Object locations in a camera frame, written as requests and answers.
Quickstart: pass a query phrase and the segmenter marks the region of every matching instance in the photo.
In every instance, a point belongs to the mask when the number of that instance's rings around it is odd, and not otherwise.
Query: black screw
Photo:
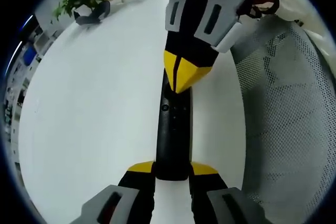
[[[168,104],[164,104],[164,105],[161,106],[162,111],[167,111],[168,109],[169,109]]]

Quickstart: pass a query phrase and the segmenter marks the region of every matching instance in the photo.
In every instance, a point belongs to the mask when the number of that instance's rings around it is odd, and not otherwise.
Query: perforated white surface
[[[260,39],[275,23],[282,31]],[[262,20],[239,47],[247,52],[236,65],[246,118],[243,191],[264,207],[271,222],[303,223],[335,177],[332,74],[296,24]],[[233,56],[244,57],[242,51],[233,50]]]

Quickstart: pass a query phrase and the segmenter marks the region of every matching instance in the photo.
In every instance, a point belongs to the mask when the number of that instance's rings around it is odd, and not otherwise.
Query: white table
[[[89,29],[74,23],[40,63],[22,110],[19,159],[47,223],[71,222],[128,167],[154,160],[167,2],[129,4]],[[193,97],[193,160],[241,188],[245,119],[230,54],[219,55]],[[193,223],[190,202],[187,181],[157,181],[151,223]]]

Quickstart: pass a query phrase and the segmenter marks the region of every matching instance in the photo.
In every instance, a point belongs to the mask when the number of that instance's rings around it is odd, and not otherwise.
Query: mesh panel
[[[333,76],[308,36],[283,24],[236,67],[246,118],[243,191],[271,222],[289,224],[309,218],[335,177],[336,99]],[[245,51],[272,20],[261,25],[240,43]]]

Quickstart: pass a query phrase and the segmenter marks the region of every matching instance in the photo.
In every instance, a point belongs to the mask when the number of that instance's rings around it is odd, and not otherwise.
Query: wall
[[[70,18],[68,15],[61,15],[59,21],[53,17],[52,13],[60,1],[62,0],[42,0],[35,10],[37,21],[48,35],[52,35],[56,30],[65,30],[74,21],[73,17]]]

